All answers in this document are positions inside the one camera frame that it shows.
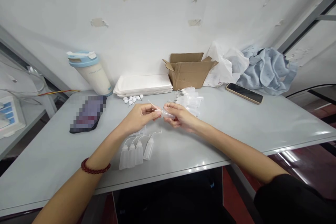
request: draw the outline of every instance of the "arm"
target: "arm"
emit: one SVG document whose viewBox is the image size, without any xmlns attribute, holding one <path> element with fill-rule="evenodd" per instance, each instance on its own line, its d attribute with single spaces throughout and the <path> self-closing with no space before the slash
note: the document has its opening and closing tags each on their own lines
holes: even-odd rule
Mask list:
<svg viewBox="0 0 336 224">
<path fill-rule="evenodd" d="M 261 182 L 269 183 L 280 174 L 288 174 L 261 152 L 201 121 L 190 114 L 183 106 L 167 103 L 164 105 L 164 109 L 176 116 L 174 121 L 164 118 L 166 122 L 174 128 L 182 127 L 188 132 L 204 138 Z"/>
<path fill-rule="evenodd" d="M 104 169 L 128 135 L 142 129 L 150 120 L 161 117 L 160 111 L 152 112 L 151 108 L 151 104 L 136 104 L 90 156 L 86 166 L 94 170 Z M 102 174 L 88 174 L 82 169 L 77 170 L 49 200 L 33 224 L 75 224 L 89 203 L 101 177 Z"/>
</svg>

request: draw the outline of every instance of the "person's left hand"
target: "person's left hand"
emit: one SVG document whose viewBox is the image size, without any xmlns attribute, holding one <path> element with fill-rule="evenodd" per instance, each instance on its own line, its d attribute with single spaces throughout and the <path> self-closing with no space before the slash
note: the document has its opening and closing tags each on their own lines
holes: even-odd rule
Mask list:
<svg viewBox="0 0 336 224">
<path fill-rule="evenodd" d="M 162 111 L 154 111 L 156 108 L 150 103 L 135 104 L 124 120 L 118 125 L 124 132 L 131 135 L 141 130 L 149 121 L 155 121 L 161 117 Z"/>
</svg>

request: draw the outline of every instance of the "forearm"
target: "forearm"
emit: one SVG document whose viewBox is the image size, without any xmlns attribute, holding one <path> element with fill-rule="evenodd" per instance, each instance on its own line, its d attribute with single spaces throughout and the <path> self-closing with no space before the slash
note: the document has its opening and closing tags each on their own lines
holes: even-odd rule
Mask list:
<svg viewBox="0 0 336 224">
<path fill-rule="evenodd" d="M 275 176 L 287 173 L 260 151 L 226 135 L 207 123 L 200 123 L 196 134 L 206 139 L 234 163 L 263 183 L 269 183 Z"/>
<path fill-rule="evenodd" d="M 86 166 L 94 170 L 104 169 L 125 138 L 125 133 L 117 127 L 90 156 Z M 101 177 L 102 174 L 88 174 L 81 169 L 77 170 L 41 210 L 34 224 L 76 223 Z"/>
</svg>

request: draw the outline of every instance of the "blurred phone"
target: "blurred phone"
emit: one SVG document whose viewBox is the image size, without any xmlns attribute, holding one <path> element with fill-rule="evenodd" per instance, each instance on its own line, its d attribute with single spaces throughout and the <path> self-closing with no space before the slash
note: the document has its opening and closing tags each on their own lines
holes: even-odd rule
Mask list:
<svg viewBox="0 0 336 224">
<path fill-rule="evenodd" d="M 251 90 L 248 90 L 236 84 L 230 83 L 225 87 L 225 89 L 255 104 L 261 104 L 263 102 L 262 100 L 264 97 L 261 94 L 257 94 Z"/>
<path fill-rule="evenodd" d="M 106 107 L 106 96 L 89 96 L 83 107 L 77 112 L 76 120 L 70 125 L 70 133 L 94 130 Z"/>
</svg>

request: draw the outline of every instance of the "black sleeve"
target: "black sleeve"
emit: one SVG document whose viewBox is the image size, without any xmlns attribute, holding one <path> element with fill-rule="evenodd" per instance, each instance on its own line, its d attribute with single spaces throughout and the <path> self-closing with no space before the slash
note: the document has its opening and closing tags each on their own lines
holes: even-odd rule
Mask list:
<svg viewBox="0 0 336 224">
<path fill-rule="evenodd" d="M 265 223 L 336 223 L 330 201 L 288 174 L 261 187 L 254 204 Z"/>
</svg>

